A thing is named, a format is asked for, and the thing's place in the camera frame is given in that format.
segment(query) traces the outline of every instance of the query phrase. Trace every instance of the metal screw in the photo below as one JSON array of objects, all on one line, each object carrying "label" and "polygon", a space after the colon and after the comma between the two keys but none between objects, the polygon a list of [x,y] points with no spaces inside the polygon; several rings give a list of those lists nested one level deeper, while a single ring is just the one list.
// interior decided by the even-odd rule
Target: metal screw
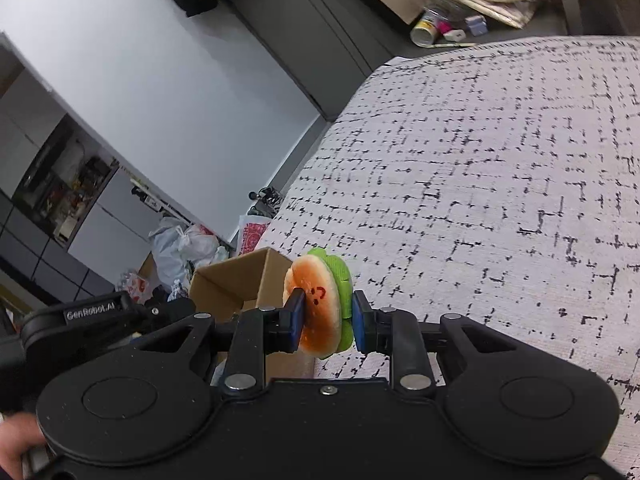
[{"label": "metal screw", "polygon": [[335,395],[336,393],[338,393],[338,388],[326,384],[325,386],[320,388],[320,393],[323,395]]},{"label": "metal screw", "polygon": [[233,374],[225,379],[230,390],[248,390],[255,386],[255,378],[249,374]]},{"label": "metal screw", "polygon": [[408,374],[400,379],[400,384],[407,390],[424,390],[431,386],[431,379],[422,374]]}]

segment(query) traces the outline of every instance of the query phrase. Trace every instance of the storage cabinet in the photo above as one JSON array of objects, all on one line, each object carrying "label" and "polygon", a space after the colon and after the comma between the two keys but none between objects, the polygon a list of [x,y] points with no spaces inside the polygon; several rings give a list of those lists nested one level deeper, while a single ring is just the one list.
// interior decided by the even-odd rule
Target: storage cabinet
[{"label": "storage cabinet", "polygon": [[111,283],[138,270],[150,252],[147,240],[95,204],[69,247],[69,254]]},{"label": "storage cabinet", "polygon": [[98,204],[146,240],[148,234],[158,228],[162,214],[140,202],[131,194],[132,188],[129,175],[120,168],[98,197]]},{"label": "storage cabinet", "polygon": [[0,110],[0,189],[12,196],[38,147]]},{"label": "storage cabinet", "polygon": [[65,115],[62,107],[28,70],[23,70],[2,96],[0,112],[4,112],[38,148]]}]

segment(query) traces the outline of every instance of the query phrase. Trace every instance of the black dotted pattern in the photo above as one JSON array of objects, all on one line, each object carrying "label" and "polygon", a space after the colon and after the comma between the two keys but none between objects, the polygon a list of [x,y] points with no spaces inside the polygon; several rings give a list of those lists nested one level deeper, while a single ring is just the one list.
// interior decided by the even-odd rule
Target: black dotted pattern
[{"label": "black dotted pattern", "polygon": [[[373,307],[459,312],[594,370],[640,478],[640,40],[545,38],[388,64],[260,246],[345,258]],[[329,378],[386,374],[351,351]]]}]

